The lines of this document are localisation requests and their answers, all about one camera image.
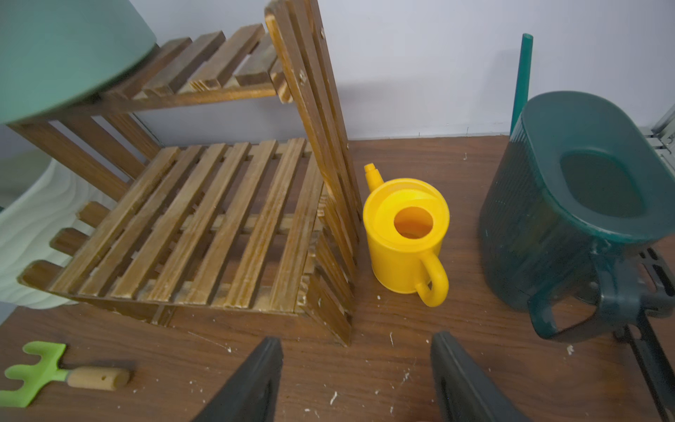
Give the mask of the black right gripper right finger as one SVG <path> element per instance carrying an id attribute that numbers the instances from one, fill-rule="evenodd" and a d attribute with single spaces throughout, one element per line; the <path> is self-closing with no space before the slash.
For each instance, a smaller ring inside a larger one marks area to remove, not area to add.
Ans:
<path id="1" fill-rule="evenodd" d="M 529 420 L 449 332 L 432 336 L 431 363 L 442 420 Z"/>

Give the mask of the brown wooden slatted shelf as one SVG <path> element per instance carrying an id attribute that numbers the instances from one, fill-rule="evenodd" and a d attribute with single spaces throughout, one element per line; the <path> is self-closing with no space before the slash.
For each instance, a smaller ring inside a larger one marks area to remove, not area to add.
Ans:
<path id="1" fill-rule="evenodd" d="M 163 147 L 135 113 L 276 97 L 305 135 Z M 153 325 L 177 308 L 309 317 L 348 346 L 360 195 L 319 5 L 272 1 L 265 22 L 157 47 L 87 100 L 12 129 L 113 201 L 60 227 L 66 262 L 21 285 Z"/>

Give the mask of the right corner metal profile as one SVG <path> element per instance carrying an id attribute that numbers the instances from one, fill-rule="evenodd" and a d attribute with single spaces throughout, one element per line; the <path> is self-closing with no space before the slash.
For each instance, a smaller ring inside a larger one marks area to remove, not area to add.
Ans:
<path id="1" fill-rule="evenodd" d="M 662 160 L 671 174 L 675 172 L 674 137 L 675 137 L 675 105 L 652 127 L 642 128 L 641 132 L 655 153 Z"/>

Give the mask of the white ribbed plant pot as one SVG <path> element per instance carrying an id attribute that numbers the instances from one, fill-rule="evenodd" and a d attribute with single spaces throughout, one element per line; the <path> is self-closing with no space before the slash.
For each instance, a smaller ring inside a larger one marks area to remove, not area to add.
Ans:
<path id="1" fill-rule="evenodd" d="M 72 301 L 19 283 L 36 260 L 65 266 L 70 256 L 49 243 L 65 228 L 86 235 L 93 228 L 77 219 L 89 202 L 109 209 L 115 201 L 38 149 L 1 161 L 1 301 L 51 309 Z"/>

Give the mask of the dark green watering can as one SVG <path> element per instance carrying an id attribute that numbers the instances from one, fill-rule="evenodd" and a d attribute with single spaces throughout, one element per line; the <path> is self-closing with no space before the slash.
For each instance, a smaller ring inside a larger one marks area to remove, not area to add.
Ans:
<path id="1" fill-rule="evenodd" d="M 543 339 L 636 322 L 640 251 L 674 232 L 674 177 L 620 107 L 581 91 L 528 94 L 524 34 L 509 142 L 479 215 L 485 281 Z"/>

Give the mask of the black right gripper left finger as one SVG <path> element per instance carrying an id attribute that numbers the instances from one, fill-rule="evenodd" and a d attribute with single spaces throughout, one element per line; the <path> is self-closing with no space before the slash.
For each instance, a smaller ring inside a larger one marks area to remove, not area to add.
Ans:
<path id="1" fill-rule="evenodd" d="M 274 421 L 283 351 L 264 338 L 193 421 Z"/>

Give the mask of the yellow watering can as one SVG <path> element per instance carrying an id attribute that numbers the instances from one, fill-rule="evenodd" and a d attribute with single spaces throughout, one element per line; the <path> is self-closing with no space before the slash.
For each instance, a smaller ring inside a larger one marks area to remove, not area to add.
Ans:
<path id="1" fill-rule="evenodd" d="M 440 306 L 449 290 L 439 259 L 450 223 L 446 200 L 422 180 L 385 181 L 374 164 L 364 172 L 369 196 L 362 216 L 374 276 L 392 292 Z"/>

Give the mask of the light green watering can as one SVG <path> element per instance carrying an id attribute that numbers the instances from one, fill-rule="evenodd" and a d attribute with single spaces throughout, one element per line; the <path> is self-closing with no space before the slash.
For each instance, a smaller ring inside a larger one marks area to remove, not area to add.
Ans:
<path id="1" fill-rule="evenodd" d="M 156 35 L 128 1 L 3 1 L 1 121 L 81 100 L 155 46 Z"/>

